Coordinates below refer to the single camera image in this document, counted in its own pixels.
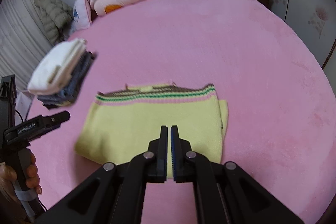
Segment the person's left hand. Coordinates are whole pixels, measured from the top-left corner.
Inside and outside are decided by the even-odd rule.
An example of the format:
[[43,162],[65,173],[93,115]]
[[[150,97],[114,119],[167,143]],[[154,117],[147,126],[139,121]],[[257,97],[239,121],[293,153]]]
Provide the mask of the person's left hand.
[[[38,175],[38,167],[36,165],[36,157],[30,153],[31,164],[26,169],[26,185],[30,189],[34,189],[37,194],[42,194],[40,186],[40,177]],[[19,203],[19,200],[14,192],[13,182],[17,179],[17,174],[9,165],[1,163],[1,194],[9,201]]]

